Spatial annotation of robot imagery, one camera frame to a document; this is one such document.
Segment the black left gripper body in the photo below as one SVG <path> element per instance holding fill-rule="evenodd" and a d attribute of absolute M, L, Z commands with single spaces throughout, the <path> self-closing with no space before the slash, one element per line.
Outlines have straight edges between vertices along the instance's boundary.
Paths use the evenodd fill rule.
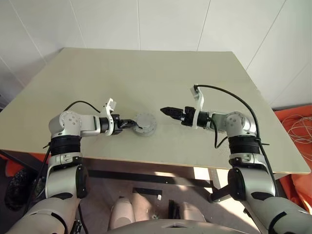
<path fill-rule="evenodd" d="M 123 131 L 122 126 L 124 124 L 124 120 L 120 119 L 120 115 L 118 114 L 113 114 L 112 118 L 113 118 L 113 123 L 114 123 L 114 129 L 113 129 L 112 135 L 118 135 Z"/>

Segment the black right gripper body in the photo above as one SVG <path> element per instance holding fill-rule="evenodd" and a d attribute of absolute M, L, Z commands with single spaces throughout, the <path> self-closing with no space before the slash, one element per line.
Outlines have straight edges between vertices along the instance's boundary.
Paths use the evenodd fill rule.
<path fill-rule="evenodd" d="M 186 106 L 184 108 L 184 113 L 182 114 L 181 124 L 192 127 L 195 111 L 196 109 L 194 107 Z"/>

